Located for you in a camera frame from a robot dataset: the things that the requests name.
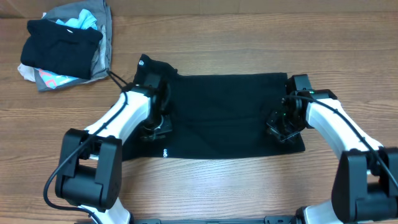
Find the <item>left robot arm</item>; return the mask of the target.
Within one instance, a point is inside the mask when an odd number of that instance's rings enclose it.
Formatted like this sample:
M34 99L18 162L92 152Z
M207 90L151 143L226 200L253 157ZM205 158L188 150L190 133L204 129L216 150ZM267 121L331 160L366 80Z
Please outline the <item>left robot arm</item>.
M172 131L165 113L170 95L167 81L150 73L142 82L121 86L119 100L96 123L65 133L49 182L69 203L67 210L85 212L93 223L133 223L119 199L123 151L130 150L129 138L154 142Z

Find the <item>black t-shirt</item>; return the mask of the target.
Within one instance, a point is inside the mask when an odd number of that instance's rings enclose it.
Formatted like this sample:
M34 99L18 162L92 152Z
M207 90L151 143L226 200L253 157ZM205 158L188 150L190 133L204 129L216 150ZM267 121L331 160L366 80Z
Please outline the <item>black t-shirt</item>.
M143 54L134 83L150 73L170 85L169 114L172 132L163 139L143 141L134 131L123 146L123 160L139 157L182 159L240 159L303 152L300 135L279 142L267 133L269 115L281 106L286 94L286 73L246 75L178 74L166 62Z

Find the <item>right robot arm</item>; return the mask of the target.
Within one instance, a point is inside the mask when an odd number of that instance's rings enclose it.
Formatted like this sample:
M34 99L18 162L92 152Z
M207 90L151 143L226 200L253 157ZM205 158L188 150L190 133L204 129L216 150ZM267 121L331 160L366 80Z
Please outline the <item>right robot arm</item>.
M397 148L384 147L344 111L329 89L314 90L307 75L286 83L282 108L267 120L268 133L292 143L316 129L339 160L331 198L301 207L289 223L366 223L397 218Z

